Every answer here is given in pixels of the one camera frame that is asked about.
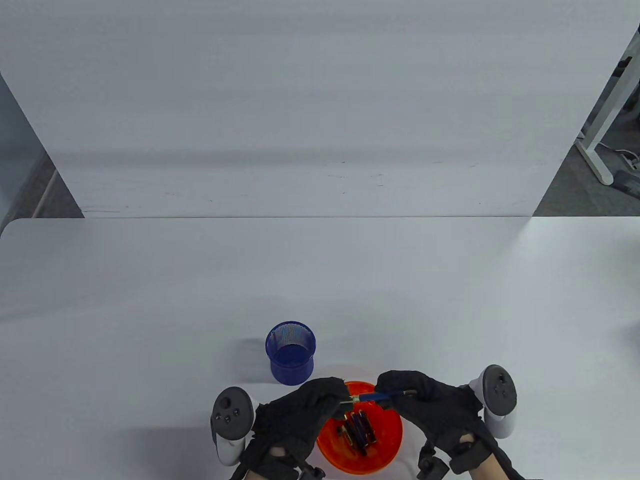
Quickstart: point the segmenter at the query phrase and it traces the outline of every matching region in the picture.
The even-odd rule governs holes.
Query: red bowl
[[[374,391],[373,385],[363,381],[350,381],[346,385],[351,395]],[[402,419],[394,410],[382,410],[374,402],[357,403],[354,411],[360,410],[367,414],[378,439],[368,446],[367,456],[356,452],[343,436],[338,435],[338,428],[344,422],[333,419],[320,432],[318,448],[335,468],[352,475],[369,475],[379,472],[396,458],[402,445]]]

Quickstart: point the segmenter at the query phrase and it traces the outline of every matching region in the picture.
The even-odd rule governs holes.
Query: floor
[[[597,113],[616,79],[612,78],[596,104],[588,121]],[[603,139],[613,148],[640,152],[640,122],[637,110],[621,113]],[[599,147],[602,159],[612,172],[629,168],[622,158]],[[47,157],[34,173],[15,209],[15,218],[31,218],[50,182],[55,167]],[[601,185],[575,147],[564,159],[556,177],[534,213],[536,216],[640,216],[640,200],[611,187]],[[53,179],[39,218],[82,218],[83,214],[59,175]]]

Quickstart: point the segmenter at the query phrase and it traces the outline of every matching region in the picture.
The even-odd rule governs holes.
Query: white table leg
[[[584,138],[575,141],[575,146],[591,167],[597,179],[605,185],[611,185],[613,183],[613,175],[596,153],[595,148],[607,130],[609,130],[609,127],[618,116],[618,113],[640,80],[640,45],[637,45],[635,52],[631,52],[630,54],[633,55],[633,59],[627,65],[624,73],[598,112],[595,120],[593,120],[593,123],[586,131]]]

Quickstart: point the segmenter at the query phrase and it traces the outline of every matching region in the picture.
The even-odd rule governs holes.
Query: white table
[[[0,465],[12,480],[224,479],[208,418],[282,395],[264,337],[309,324],[314,376],[489,363],[529,478],[637,479],[640,219],[19,220],[0,237]],[[413,479],[424,441],[374,477]],[[346,478],[315,452],[329,478]]]
[[[0,70],[88,218],[529,216],[638,19],[634,0],[4,1]]]

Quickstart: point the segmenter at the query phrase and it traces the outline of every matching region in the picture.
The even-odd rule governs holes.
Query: hand
[[[454,456],[464,435],[483,423],[483,407],[468,386],[452,387],[415,371],[385,372],[378,377],[377,392],[416,390],[416,396],[397,396],[390,406],[414,423],[426,437],[449,456]]]
[[[418,392],[393,397],[389,406],[452,458],[454,473],[477,468],[493,454],[509,480],[524,480],[478,416],[483,405],[468,385],[452,387],[415,371],[391,370],[378,377],[377,392],[395,390]]]
[[[293,467],[305,461],[326,421],[340,412],[340,401],[349,389],[339,378],[318,378],[298,390],[260,405],[253,423],[253,440],[240,457],[249,470],[271,479],[297,479]],[[285,457],[269,451],[281,447]]]

